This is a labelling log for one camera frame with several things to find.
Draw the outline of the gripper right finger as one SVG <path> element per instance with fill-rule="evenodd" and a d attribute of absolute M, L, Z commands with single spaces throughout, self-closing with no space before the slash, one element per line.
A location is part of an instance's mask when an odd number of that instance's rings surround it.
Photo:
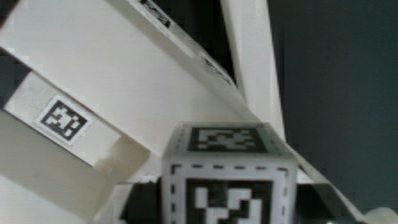
<path fill-rule="evenodd" d="M 328 184 L 300 184 L 293 224 L 367 224 L 353 213 Z"/>

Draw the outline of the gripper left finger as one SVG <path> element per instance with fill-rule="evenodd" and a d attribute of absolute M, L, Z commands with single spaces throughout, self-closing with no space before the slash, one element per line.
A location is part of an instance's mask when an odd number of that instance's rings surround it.
<path fill-rule="evenodd" d="M 160 184 L 117 184 L 89 224 L 161 224 Z"/>

